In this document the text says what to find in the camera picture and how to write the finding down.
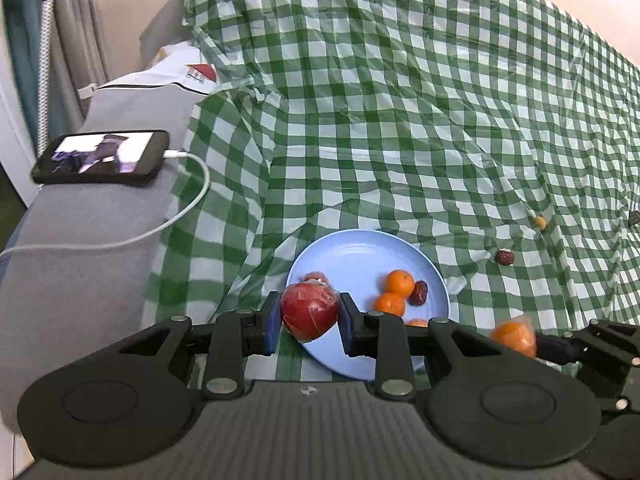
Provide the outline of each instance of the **gingham cloth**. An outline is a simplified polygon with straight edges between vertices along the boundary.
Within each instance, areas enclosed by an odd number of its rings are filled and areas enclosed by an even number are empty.
[[[225,84],[193,112],[185,149],[212,184],[162,236],[145,324],[258,308],[305,247],[355,227],[428,256],[464,325],[638,322],[639,72],[571,16],[544,0],[186,0],[184,19]],[[192,162],[170,214],[200,189]],[[286,332],[246,373],[338,378]]]

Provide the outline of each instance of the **metal screw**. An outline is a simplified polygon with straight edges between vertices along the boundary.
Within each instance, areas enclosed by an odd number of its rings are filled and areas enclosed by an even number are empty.
[[[212,394],[226,395],[233,393],[238,388],[238,383],[228,377],[216,377],[207,381],[207,390]]]
[[[387,395],[405,396],[414,390],[412,384],[402,379],[389,379],[382,383],[382,391]]]
[[[618,399],[616,401],[616,409],[619,410],[620,412],[622,410],[626,410],[626,407],[629,405],[629,401],[626,400],[624,397],[621,397],[620,399]]]

